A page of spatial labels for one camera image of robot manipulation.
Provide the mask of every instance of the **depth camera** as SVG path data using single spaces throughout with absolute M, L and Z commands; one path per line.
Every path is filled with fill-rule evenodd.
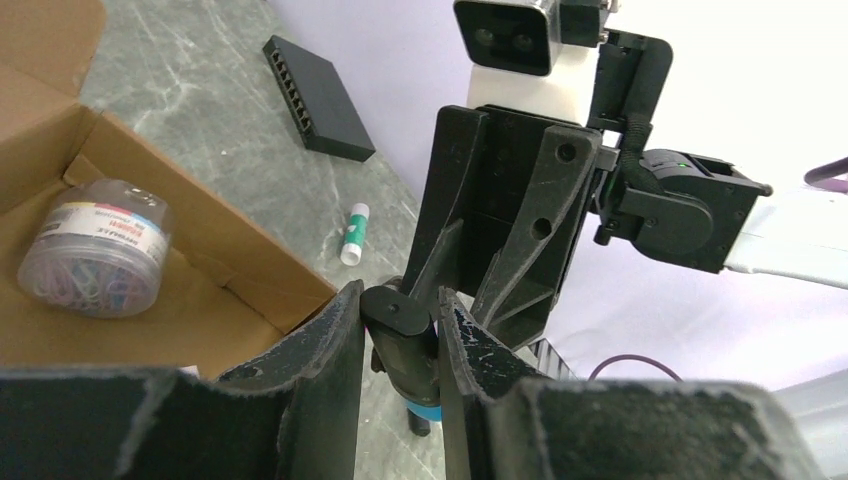
M 483 67 L 545 76 L 559 53 L 558 0 L 456 0 L 468 57 Z

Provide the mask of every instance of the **white scratch mark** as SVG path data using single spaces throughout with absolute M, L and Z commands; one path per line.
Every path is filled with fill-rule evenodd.
M 380 260 L 382 260 L 384 263 L 386 263 L 387 265 L 389 265 L 390 267 L 392 267 L 392 269 L 394 269 L 394 268 L 395 268 L 395 264 L 394 264 L 394 263 L 392 263 L 392 262 L 391 262 L 391 260 L 389 260 L 388 258 L 386 258 L 386 256 L 385 256 L 385 255 L 383 255 L 383 253 L 382 253 L 382 252 L 380 252 L 380 250 L 378 250 L 377 248 L 375 248 L 375 247 L 374 247 L 374 244 L 372 244 L 371 242 L 369 242 L 368 240 L 366 240 L 366 241 L 365 241 L 365 245 L 366 245 L 366 246 L 368 246 L 368 247 L 370 247 L 370 250 L 372 250 L 372 251 L 374 252 L 374 255 L 376 255 L 376 256 L 377 256 L 377 258 L 379 258 L 379 259 L 380 259 Z
M 210 2 L 209 0 L 203 1 L 203 8 L 205 8 L 206 13 L 209 14 L 209 20 L 211 20 L 212 22 L 212 28 L 214 28 L 215 32 L 218 34 L 218 38 L 220 38 L 225 44 L 227 44 L 227 47 L 241 59 L 242 63 L 244 63 L 244 55 L 242 55 L 241 52 L 237 48 L 235 48 L 229 40 L 227 40 L 227 37 L 229 36 L 227 32 L 227 30 L 229 30 L 227 28 L 227 24 L 221 21 L 221 18 L 213 11 L 214 7 L 212 7 L 211 5 L 212 2 Z
M 433 480 L 437 480 L 437 479 L 436 479 L 436 476 L 435 476 L 435 475 L 433 475 L 433 472 L 432 472 L 432 471 L 430 471 L 430 469 L 429 469 L 429 468 L 427 468 L 427 465 L 424 465 L 424 462 L 422 462 L 422 461 L 421 461 L 421 459 L 420 459 L 420 458 L 418 458 L 418 456 L 417 456 L 417 455 L 415 455 L 415 452 L 413 452 L 413 451 L 412 451 L 412 449 L 411 449 L 411 448 L 409 448 L 409 445 L 407 445 L 407 444 L 406 444 L 406 442 L 404 442 L 404 441 L 403 441 L 403 439 L 402 439 L 402 438 L 400 438 L 400 435 L 398 435 L 397 433 L 395 433 L 395 431 L 394 431 L 394 430 L 392 430 L 392 427 L 390 427 L 390 426 L 389 426 L 389 424 L 388 424 L 388 423 L 386 423 L 386 421 L 385 421 L 385 420 L 383 420 L 382 418 L 379 418 L 379 419 L 378 419 L 378 421 L 379 421 L 380 423 L 382 423 L 382 424 L 386 427 L 386 430 L 388 430 L 388 431 L 389 431 L 389 433 L 391 433 L 391 434 L 392 434 L 392 436 L 393 436 L 393 437 L 395 437 L 395 438 L 397 439 L 398 443 L 400 443 L 401 445 L 403 445 L 403 448 L 405 448 L 405 449 L 406 449 L 406 451 L 407 451 L 407 452 L 409 452 L 409 454 L 410 454 L 410 455 L 412 455 L 412 458 L 414 458 L 414 459 L 415 459 L 415 461 L 416 461 L 416 462 L 418 462 L 418 464 L 419 464 L 419 465 L 421 465 L 421 468 L 423 468 L 423 469 L 424 469 L 424 471 L 425 471 L 425 472 L 427 472 L 427 475 L 430 475 L 430 478 L 432 478 Z
M 400 202 L 400 204 L 403 205 L 403 208 L 407 212 L 409 212 L 409 216 L 411 216 L 412 218 L 418 218 L 418 215 L 416 215 L 415 212 L 413 212 L 412 209 L 409 208 L 409 205 L 407 205 L 406 202 Z
M 270 112 L 270 111 L 272 111 L 272 110 L 271 110 L 271 108 L 270 108 L 270 107 L 269 107 L 269 106 L 268 106 L 265 102 L 263 102 L 263 101 L 262 101 L 262 92 L 260 92 L 260 91 L 259 91 L 259 89 L 257 89 L 256 87 L 254 87 L 254 86 L 253 86 L 253 84 L 252 84 L 250 81 L 247 81 L 247 82 L 246 82 L 246 83 L 247 83 L 247 87 L 250 87 L 250 90 L 248 90 L 248 88 L 247 88 L 247 87 L 245 87 L 245 84 L 244 84 L 244 83 L 242 83 L 241 81 L 239 81 L 238 79 L 236 79 L 235 77 L 233 77 L 232 75 L 230 75 L 230 69 L 227 69 L 227 68 L 221 68 L 221 72 L 223 72 L 223 74 L 224 74 L 224 75 L 226 75 L 226 76 L 227 76 L 227 78 L 229 78 L 230 80 L 232 80 L 232 81 L 233 81 L 233 83 L 234 83 L 234 84 L 235 84 L 238 88 L 240 88 L 240 89 L 241 89 L 244 93 L 246 93 L 246 94 L 247 94 L 247 96 L 248 96 L 248 98 L 250 98 L 250 100 L 251 100 L 253 103 L 255 103 L 257 107 L 259 107 L 259 108 L 260 108 L 260 109 L 262 109 L 262 110 L 265 110 L 266 112 Z M 283 101 L 282 97 L 280 97 L 280 103 L 284 103 L 284 101 Z
M 139 117 L 139 119 L 136 120 L 135 124 L 133 125 L 133 129 L 136 132 L 141 132 L 144 129 L 146 120 L 154 114 L 156 116 L 168 117 L 172 113 L 175 113 L 179 109 L 180 104 L 183 103 L 188 97 L 189 93 L 191 93 L 193 90 L 199 89 L 197 85 L 194 85 L 192 83 L 179 83 L 175 86 L 180 89 L 180 93 L 178 93 L 171 102 L 168 102 L 167 97 L 165 97 L 165 108 L 162 108 L 160 110 L 149 109 L 143 112 L 141 114 L 141 117 Z
M 141 15 L 141 13 L 139 13 L 136 8 L 133 8 L 133 11 L 135 12 L 136 16 Z M 139 43 L 141 43 L 141 35 L 138 34 L 138 30 L 134 30 L 133 33 L 135 33 L 135 37 L 138 39 Z M 147 71 L 147 76 L 150 78 L 153 85 L 156 86 L 156 88 L 158 89 L 159 86 L 156 84 L 156 77 L 153 75 L 153 69 L 150 68 L 150 63 L 147 61 L 147 55 L 142 54 L 141 61 L 142 63 L 144 63 L 144 69 Z
M 338 236 L 341 235 L 343 232 L 344 232 L 344 229 L 335 228 L 333 230 L 330 230 L 330 233 L 328 233 L 326 236 L 324 236 L 324 241 L 321 242 L 321 254 L 318 255 L 319 260 L 323 261 L 323 260 L 327 259 L 327 253 L 330 252 L 330 247 L 332 246 L 331 245 L 332 241 L 334 239 L 337 239 Z
M 153 42 L 153 44 L 155 46 L 156 45 L 156 38 L 157 38 L 156 35 L 153 35 L 153 32 L 150 30 L 150 27 L 147 25 L 147 22 L 144 21 L 144 17 L 142 17 L 141 12 L 138 10 L 138 7 L 135 6 L 135 2 L 130 2 L 129 5 L 130 5 L 130 8 L 132 8 L 133 13 L 135 14 L 136 18 L 138 18 L 138 22 L 141 24 L 141 28 L 144 29 L 145 33 L 147 33 L 147 38 L 149 38 L 150 41 Z M 168 64 L 168 61 L 165 59 L 165 57 L 162 56 L 161 50 L 159 48 L 156 48 L 155 50 L 156 50 L 156 53 L 159 55 L 159 58 L 162 59 L 162 63 L 164 64 L 165 69 L 168 70 L 168 74 L 170 74 L 171 78 L 174 80 L 174 84 L 179 84 L 180 79 L 177 77 L 177 74 L 174 73 L 174 69 L 171 68 L 171 66 Z
M 190 61 L 190 60 L 191 60 L 191 55 L 190 55 L 190 54 L 189 54 L 189 52 L 188 52 L 188 51 L 186 51 L 186 49 L 185 49 L 185 48 L 183 48 L 183 47 L 185 46 L 185 47 L 188 47 L 189 49 L 196 49 L 196 48 L 197 48 L 197 45 L 196 45 L 194 42 L 192 42 L 192 41 L 191 41 L 188 37 L 184 37 L 184 36 L 180 35 L 180 34 L 179 34 L 179 32 L 177 32 L 176 30 L 174 30 L 173 28 L 171 28 L 171 26 L 170 26 L 170 25 L 168 25 L 166 22 L 162 21 L 162 19 L 161 19 L 161 18 L 156 17 L 156 20 L 157 20 L 157 21 L 158 21 L 158 22 L 159 22 L 159 23 L 160 23 L 163 27 L 165 27 L 165 30 L 168 30 L 169 32 L 171 32 L 171 35 L 173 35 L 173 36 L 174 36 L 174 38 L 177 40 L 177 41 L 176 41 L 176 43 L 175 43 L 175 45 L 177 46 L 177 48 L 179 48 L 179 49 L 180 49 L 180 53 L 182 53 L 182 54 L 183 54 L 183 57 L 185 57 L 185 61 Z
M 345 214 L 342 211 L 341 196 L 339 195 L 339 188 L 336 185 L 336 171 L 333 170 L 332 165 L 329 166 L 328 172 L 329 172 L 329 177 L 330 177 L 328 179 L 329 184 L 330 184 L 330 191 L 333 193 L 333 199 L 335 200 L 336 208 L 338 209 L 338 214 L 342 217 L 342 221 L 347 222 L 347 218 L 345 218 Z
M 218 168 L 212 162 L 212 145 L 209 143 L 209 139 L 206 137 L 206 133 L 203 131 L 203 127 L 198 123 L 197 118 L 194 115 L 192 115 L 190 118 L 192 123 L 194 124 L 195 129 L 197 130 L 197 133 L 203 140 L 203 153 L 195 152 L 195 156 L 199 154 L 203 157 L 204 160 L 206 160 L 206 165 L 209 167 L 210 172 L 209 176 L 213 180 L 217 179 L 221 176 L 221 174 L 218 171 Z

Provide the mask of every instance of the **cardboard box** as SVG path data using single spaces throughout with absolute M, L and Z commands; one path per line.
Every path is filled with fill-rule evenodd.
M 98 0 L 0 0 L 0 364 L 198 365 L 214 377 L 334 291 L 117 118 L 79 103 L 105 19 Z M 177 220 L 157 302 L 125 319 L 46 306 L 16 280 L 50 202 L 103 177 L 162 197 Z

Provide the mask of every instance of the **jar label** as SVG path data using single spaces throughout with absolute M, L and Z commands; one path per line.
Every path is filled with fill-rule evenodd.
M 63 204 L 50 212 L 36 240 L 64 234 L 113 240 L 142 252 L 159 267 L 168 253 L 168 238 L 157 225 L 141 215 L 103 203 Z
M 364 215 L 351 215 L 350 224 L 345 233 L 345 243 L 353 243 L 362 247 L 365 244 L 365 228 L 368 225 L 368 217 Z

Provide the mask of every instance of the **black plastic bracket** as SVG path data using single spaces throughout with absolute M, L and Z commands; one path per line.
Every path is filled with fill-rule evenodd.
M 559 0 L 560 41 L 594 48 L 609 17 L 609 0 Z
M 362 294 L 360 312 L 395 390 L 419 405 L 437 407 L 438 339 L 427 309 L 395 289 L 378 286 Z
M 659 104 L 674 54 L 658 38 L 609 30 L 600 57 L 588 127 L 624 133 L 633 114 L 650 120 Z
M 544 330 L 586 215 L 595 130 L 499 107 L 439 112 L 401 292 L 435 316 L 439 287 L 476 297 L 512 348 Z
M 630 241 L 648 258 L 718 273 L 760 196 L 771 187 L 733 165 L 671 150 L 649 150 L 642 165 L 666 191 L 654 195 L 612 179 L 598 197 L 603 225 L 595 235 Z

